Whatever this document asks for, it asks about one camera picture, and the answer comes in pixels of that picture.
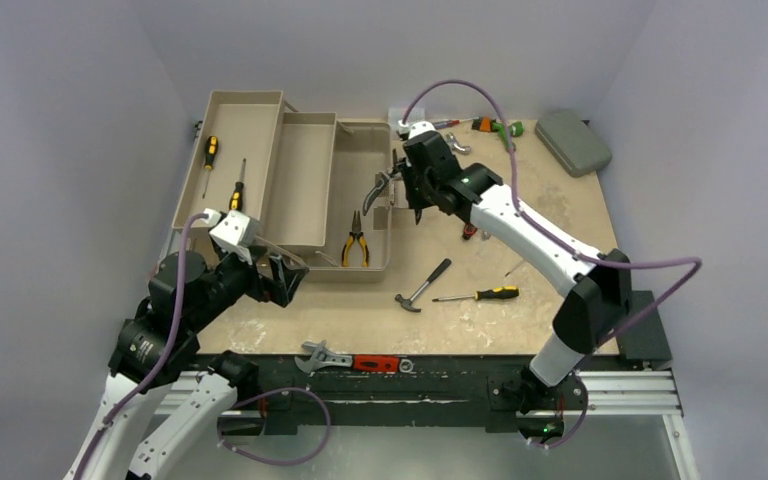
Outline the yellow black pliers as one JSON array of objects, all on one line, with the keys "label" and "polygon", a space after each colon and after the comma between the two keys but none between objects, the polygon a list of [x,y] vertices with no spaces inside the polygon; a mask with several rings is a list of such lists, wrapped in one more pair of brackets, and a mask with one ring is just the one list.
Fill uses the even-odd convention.
[{"label": "yellow black pliers", "polygon": [[350,254],[351,248],[355,244],[359,246],[361,251],[361,266],[363,268],[368,268],[370,266],[370,252],[364,236],[364,231],[362,228],[361,212],[359,210],[355,210],[353,212],[353,218],[352,218],[352,223],[351,223],[351,228],[349,230],[348,238],[344,243],[344,246],[341,251],[342,267],[350,266],[349,254]]}]

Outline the small black hammer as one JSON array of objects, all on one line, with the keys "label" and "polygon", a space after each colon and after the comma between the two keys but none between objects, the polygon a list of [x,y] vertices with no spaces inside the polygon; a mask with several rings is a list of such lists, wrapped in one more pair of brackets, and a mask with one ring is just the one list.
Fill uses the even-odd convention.
[{"label": "small black hammer", "polygon": [[426,278],[426,280],[413,292],[413,294],[409,297],[404,297],[402,294],[396,294],[394,297],[394,300],[400,305],[401,308],[404,310],[411,312],[411,313],[420,313],[422,311],[421,308],[418,308],[414,305],[416,299],[432,284],[434,283],[452,264],[452,261],[449,258],[445,258],[441,261],[441,263],[434,269],[434,271]]}]

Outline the black yellow short screwdriver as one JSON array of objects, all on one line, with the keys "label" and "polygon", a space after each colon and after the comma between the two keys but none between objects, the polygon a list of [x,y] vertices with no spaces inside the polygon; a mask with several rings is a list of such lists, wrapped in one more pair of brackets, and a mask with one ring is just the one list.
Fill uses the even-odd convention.
[{"label": "black yellow short screwdriver", "polygon": [[229,199],[228,209],[230,211],[242,212],[244,209],[244,191],[245,191],[245,172],[247,166],[247,159],[242,159],[242,164],[238,178],[234,184],[234,188]]}]

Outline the beige translucent plastic toolbox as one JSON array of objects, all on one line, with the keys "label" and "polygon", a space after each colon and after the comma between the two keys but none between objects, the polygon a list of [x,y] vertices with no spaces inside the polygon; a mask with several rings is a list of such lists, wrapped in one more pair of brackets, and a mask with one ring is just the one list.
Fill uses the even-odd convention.
[{"label": "beige translucent plastic toolbox", "polygon": [[[202,199],[203,148],[210,135],[219,139],[220,148]],[[370,266],[361,266],[355,244],[350,266],[342,267],[341,251],[353,212],[361,212],[375,175],[391,168],[394,139],[385,121],[303,112],[280,90],[214,90],[196,128],[172,227],[181,230],[190,216],[207,208],[226,209],[246,158],[243,211],[259,221],[265,240],[304,260],[311,281],[381,282],[394,245],[393,184],[366,216],[361,214]]]}]

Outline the black thin screwdriver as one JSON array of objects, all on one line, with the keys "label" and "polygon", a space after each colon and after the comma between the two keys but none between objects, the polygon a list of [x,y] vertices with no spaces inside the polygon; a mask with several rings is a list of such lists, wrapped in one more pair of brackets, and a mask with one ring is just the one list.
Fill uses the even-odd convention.
[{"label": "black thin screwdriver", "polygon": [[515,264],[515,265],[514,265],[514,266],[513,266],[513,267],[512,267],[510,270],[508,270],[508,271],[507,271],[507,272],[504,274],[504,277],[508,277],[508,276],[510,276],[510,275],[511,275],[512,273],[514,273],[516,270],[518,270],[518,269],[522,268],[522,267],[523,267],[523,266],[524,266],[526,263],[527,263],[527,261],[526,261],[526,260],[521,260],[521,261],[519,261],[517,264]]}]

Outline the black long screwdriver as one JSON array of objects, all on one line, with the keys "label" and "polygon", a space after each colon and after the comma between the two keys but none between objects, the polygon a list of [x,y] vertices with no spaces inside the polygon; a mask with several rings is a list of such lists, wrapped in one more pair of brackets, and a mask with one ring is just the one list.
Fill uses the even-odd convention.
[{"label": "black long screwdriver", "polygon": [[468,300],[468,299],[471,299],[474,301],[509,300],[509,299],[517,298],[519,295],[520,295],[520,290],[518,287],[502,286],[502,287],[497,287],[493,289],[478,290],[472,294],[467,294],[467,295],[438,297],[438,298],[434,298],[433,302],[450,302],[450,301],[460,301],[460,300]]}]

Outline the black yellow stubby screwdriver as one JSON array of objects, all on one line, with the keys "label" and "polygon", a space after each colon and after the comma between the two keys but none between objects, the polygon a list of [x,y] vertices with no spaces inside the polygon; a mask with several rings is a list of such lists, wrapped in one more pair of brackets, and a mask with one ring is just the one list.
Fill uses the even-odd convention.
[{"label": "black yellow stubby screwdriver", "polygon": [[210,179],[211,179],[212,172],[214,170],[214,164],[219,152],[219,148],[220,148],[219,139],[215,135],[208,136],[207,139],[205,140],[205,144],[203,148],[203,155],[204,155],[203,168],[205,170],[205,180],[204,180],[204,188],[202,192],[202,199],[206,198],[207,190],[209,188]]}]

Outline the red black utility knife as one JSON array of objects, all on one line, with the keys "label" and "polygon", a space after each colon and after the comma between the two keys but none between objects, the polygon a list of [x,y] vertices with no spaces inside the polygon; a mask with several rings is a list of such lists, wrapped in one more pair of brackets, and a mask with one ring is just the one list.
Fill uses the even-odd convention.
[{"label": "red black utility knife", "polygon": [[461,238],[464,241],[470,240],[477,232],[477,228],[469,222],[466,222],[462,229]]}]

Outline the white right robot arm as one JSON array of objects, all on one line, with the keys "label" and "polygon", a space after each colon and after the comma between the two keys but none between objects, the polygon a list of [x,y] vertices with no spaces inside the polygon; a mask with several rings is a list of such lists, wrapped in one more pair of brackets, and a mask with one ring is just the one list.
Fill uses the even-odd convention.
[{"label": "white right robot arm", "polygon": [[397,170],[408,205],[416,213],[436,207],[489,232],[546,278],[563,302],[552,333],[524,368],[521,392],[536,407],[556,399],[561,382],[629,313],[628,257],[603,254],[576,240],[529,207],[513,188],[481,163],[467,167],[443,136],[411,129]]}]

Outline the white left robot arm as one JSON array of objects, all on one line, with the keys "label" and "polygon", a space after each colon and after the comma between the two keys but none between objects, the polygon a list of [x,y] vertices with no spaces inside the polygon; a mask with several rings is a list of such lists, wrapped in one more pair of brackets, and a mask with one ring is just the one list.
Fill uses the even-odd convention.
[{"label": "white left robot arm", "polygon": [[269,263],[266,276],[234,254],[215,267],[187,250],[161,261],[148,296],[118,334],[98,411],[66,478],[159,479],[220,413],[261,402],[258,365],[225,351],[208,363],[188,399],[153,433],[146,431],[195,362],[198,335],[213,320],[243,297],[288,306],[308,268],[278,253]]}]

